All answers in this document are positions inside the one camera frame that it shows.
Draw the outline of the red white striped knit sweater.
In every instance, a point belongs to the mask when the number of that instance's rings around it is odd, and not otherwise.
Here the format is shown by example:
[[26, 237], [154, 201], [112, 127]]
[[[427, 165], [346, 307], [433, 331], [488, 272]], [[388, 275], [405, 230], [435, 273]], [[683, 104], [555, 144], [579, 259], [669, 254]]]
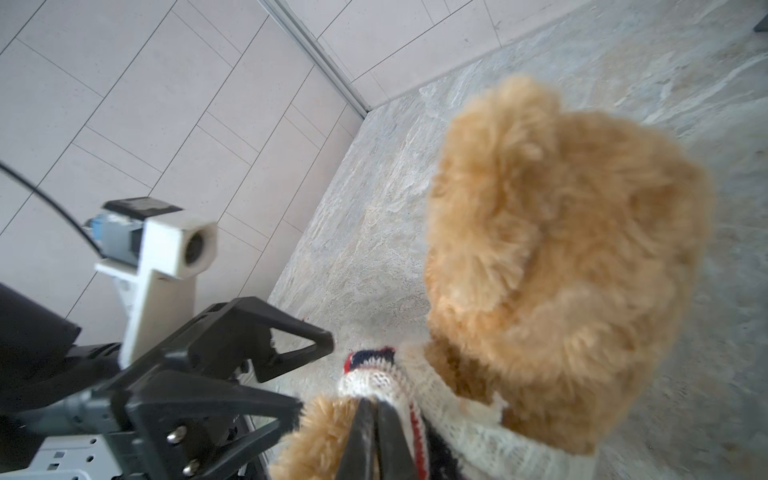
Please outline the red white striped knit sweater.
[[590, 479], [596, 460], [549, 447], [501, 425], [502, 406], [453, 393], [419, 345], [351, 353], [344, 397], [391, 404], [418, 479]]

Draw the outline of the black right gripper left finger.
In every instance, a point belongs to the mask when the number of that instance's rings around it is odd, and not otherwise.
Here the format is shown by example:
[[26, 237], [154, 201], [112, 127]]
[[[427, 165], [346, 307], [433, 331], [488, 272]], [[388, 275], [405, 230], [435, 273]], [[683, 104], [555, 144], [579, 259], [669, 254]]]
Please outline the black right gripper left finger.
[[336, 480], [373, 480], [377, 458], [377, 405], [361, 399], [342, 454]]

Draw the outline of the brown teddy bear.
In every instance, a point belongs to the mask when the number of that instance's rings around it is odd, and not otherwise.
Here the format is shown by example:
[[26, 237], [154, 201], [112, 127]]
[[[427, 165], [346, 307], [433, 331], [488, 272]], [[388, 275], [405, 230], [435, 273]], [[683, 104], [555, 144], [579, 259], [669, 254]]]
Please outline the brown teddy bear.
[[[427, 200], [427, 362], [514, 433], [596, 460], [675, 342], [713, 216], [656, 129], [514, 76], [451, 122]], [[275, 479], [335, 479], [358, 399], [320, 395]]]

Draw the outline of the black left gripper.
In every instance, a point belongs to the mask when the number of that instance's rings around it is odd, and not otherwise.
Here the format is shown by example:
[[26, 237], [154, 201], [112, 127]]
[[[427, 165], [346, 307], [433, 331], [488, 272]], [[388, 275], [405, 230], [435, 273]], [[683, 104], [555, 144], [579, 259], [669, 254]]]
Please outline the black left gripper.
[[[279, 352], [273, 332], [307, 340]], [[173, 339], [108, 377], [93, 359], [12, 394], [14, 427], [38, 436], [98, 434], [126, 479], [249, 479], [252, 461], [298, 424], [302, 402], [260, 383], [334, 350], [330, 332], [257, 297], [214, 304]]]

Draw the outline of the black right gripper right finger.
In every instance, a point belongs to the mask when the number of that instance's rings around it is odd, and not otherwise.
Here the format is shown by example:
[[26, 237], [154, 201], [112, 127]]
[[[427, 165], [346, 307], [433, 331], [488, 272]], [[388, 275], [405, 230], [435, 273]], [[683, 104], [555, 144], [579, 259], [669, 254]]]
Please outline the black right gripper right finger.
[[382, 480], [417, 480], [418, 472], [396, 409], [380, 401], [377, 407], [377, 453]]

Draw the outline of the aluminium corner profile left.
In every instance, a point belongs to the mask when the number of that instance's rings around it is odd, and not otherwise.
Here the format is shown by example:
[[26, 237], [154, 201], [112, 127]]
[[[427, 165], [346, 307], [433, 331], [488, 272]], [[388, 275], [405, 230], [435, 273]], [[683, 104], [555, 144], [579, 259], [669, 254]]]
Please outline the aluminium corner profile left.
[[314, 65], [331, 82], [350, 106], [365, 118], [371, 107], [344, 75], [340, 66], [324, 50], [310, 30], [299, 20], [286, 1], [259, 0], [259, 3], [275, 22], [297, 43]]

